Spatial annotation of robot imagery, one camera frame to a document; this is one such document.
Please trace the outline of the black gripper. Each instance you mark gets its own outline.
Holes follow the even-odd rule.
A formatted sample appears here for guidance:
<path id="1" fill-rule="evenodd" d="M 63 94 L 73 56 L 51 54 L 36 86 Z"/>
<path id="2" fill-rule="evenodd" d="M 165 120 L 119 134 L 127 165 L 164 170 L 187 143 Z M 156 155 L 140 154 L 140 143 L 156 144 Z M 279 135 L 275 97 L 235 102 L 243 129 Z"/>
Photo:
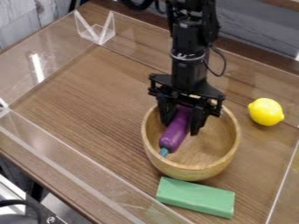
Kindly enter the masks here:
<path id="1" fill-rule="evenodd" d="M 191 109 L 189 130 L 196 136 L 205 117 L 220 116 L 224 94 L 208 83 L 209 56 L 172 57 L 172 73 L 152 73 L 148 94 L 157 100 L 160 120 L 168 126 L 180 106 Z"/>

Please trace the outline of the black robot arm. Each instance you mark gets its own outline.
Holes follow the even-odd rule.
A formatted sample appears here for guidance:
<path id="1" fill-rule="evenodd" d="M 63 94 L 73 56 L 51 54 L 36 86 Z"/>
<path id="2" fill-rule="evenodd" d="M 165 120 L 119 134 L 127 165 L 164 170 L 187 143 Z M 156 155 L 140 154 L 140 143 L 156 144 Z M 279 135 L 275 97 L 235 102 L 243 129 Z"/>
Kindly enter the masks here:
<path id="1" fill-rule="evenodd" d="M 172 37 L 172 72 L 149 75 L 148 94 L 156 98 L 160 119 L 169 124 L 180 106 L 191 109 L 187 127 L 195 136 L 209 116 L 220 116 L 224 94 L 208 83 L 209 52 L 219 37 L 216 0 L 165 0 Z"/>

